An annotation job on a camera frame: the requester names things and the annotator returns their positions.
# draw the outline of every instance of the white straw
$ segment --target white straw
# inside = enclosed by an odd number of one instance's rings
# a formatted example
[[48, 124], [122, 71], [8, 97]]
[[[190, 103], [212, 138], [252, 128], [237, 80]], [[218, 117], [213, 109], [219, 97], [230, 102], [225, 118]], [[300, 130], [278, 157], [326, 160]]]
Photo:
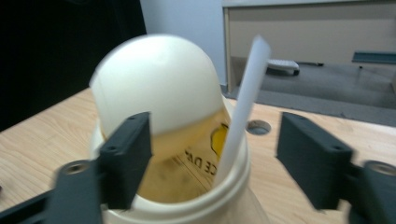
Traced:
[[230, 172], [239, 153], [248, 118], [257, 98], [260, 85], [264, 78], [267, 62], [270, 58], [271, 49], [261, 36], [255, 36], [247, 59], [245, 74], [242, 79], [236, 108], [233, 112], [230, 130], [222, 150], [218, 171], [215, 176], [214, 186], [217, 186]]

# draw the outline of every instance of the wooden table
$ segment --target wooden table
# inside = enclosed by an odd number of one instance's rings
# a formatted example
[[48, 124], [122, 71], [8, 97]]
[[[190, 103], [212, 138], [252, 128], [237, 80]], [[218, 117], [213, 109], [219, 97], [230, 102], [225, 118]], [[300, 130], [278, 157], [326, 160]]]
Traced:
[[[250, 187], [272, 223], [347, 223], [347, 203], [340, 204], [341, 211], [317, 212], [275, 158], [282, 111], [313, 120], [355, 148], [357, 164], [370, 159], [396, 165], [396, 128], [254, 105], [251, 119], [268, 122], [272, 130], [266, 135], [247, 134], [252, 154]], [[3, 131], [0, 211], [50, 189], [54, 171], [63, 164], [88, 159], [96, 120], [92, 93], [85, 90]]]

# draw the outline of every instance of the floor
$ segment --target floor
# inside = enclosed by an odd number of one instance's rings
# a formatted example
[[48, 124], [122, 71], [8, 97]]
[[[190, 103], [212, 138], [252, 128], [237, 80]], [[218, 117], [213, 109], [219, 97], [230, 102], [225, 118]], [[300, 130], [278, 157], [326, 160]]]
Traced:
[[[243, 74], [246, 59], [233, 58], [233, 71]], [[393, 67], [299, 63], [300, 75], [267, 70], [257, 103], [396, 127]], [[224, 92], [236, 98], [239, 87]]]

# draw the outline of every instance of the white wall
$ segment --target white wall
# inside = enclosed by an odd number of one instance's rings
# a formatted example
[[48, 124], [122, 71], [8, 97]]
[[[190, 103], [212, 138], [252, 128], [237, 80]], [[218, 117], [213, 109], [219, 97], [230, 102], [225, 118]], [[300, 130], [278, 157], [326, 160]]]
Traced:
[[171, 34], [201, 47], [226, 85], [221, 0], [141, 0], [148, 34]]

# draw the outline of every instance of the dark background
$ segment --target dark background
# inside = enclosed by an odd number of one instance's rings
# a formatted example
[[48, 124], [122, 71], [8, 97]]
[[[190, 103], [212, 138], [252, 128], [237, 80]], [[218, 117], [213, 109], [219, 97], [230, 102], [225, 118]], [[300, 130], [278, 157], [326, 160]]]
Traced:
[[88, 88], [97, 64], [146, 28], [139, 1], [0, 3], [0, 131]]

